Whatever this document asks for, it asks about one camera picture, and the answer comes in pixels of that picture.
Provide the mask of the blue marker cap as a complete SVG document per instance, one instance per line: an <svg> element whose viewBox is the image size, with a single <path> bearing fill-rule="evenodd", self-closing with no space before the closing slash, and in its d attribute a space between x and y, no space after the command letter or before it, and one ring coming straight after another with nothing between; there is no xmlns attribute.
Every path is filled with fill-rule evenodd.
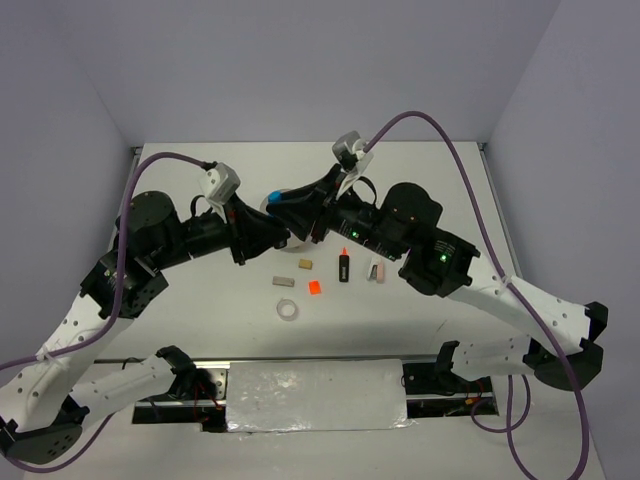
<svg viewBox="0 0 640 480"><path fill-rule="evenodd" d="M273 191L267 197L268 204L278 203L282 200L283 193L281 191Z"/></svg>

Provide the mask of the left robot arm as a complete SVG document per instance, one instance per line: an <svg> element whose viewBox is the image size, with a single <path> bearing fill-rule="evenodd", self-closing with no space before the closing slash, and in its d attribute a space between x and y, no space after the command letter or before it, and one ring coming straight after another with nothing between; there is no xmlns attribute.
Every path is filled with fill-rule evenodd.
<svg viewBox="0 0 640 480"><path fill-rule="evenodd" d="M61 324L24 367L1 389L1 453L16 466L37 473L54 470L83 431L139 400L213 398L210 375L176 346L101 379L81 379L104 349L130 327L168 286L162 272L192 259L228 249L242 265L290 237L277 220L232 196L229 221L207 211L180 221L170 197L145 192L129 203L125 268L118 249L101 257L81 283Z"/></svg>

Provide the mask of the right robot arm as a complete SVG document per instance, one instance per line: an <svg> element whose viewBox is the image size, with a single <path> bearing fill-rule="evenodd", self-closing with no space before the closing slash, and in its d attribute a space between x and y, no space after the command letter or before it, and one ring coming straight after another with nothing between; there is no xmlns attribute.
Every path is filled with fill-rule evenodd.
<svg viewBox="0 0 640 480"><path fill-rule="evenodd" d="M335 232L390 261L426 296L472 306L510 325L517 335L489 343L452 340L437 355L436 383L457 391L487 376L532 375L552 388L586 387L602 369L596 340L606 306L562 300L508 277L476 246L438 227L443 208L420 186L393 185L381 205L360 198L334 165L322 179L269 199L266 210L300 240L322 242Z"/></svg>

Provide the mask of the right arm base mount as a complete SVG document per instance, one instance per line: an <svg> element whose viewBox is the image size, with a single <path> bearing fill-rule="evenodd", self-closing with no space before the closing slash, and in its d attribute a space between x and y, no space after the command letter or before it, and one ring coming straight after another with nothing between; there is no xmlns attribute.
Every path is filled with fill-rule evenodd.
<svg viewBox="0 0 640 480"><path fill-rule="evenodd" d="M452 373L453 354L459 346L458 341L449 341L434 359L402 361L409 419L469 417L473 407L477 415L498 414L489 377L468 381Z"/></svg>

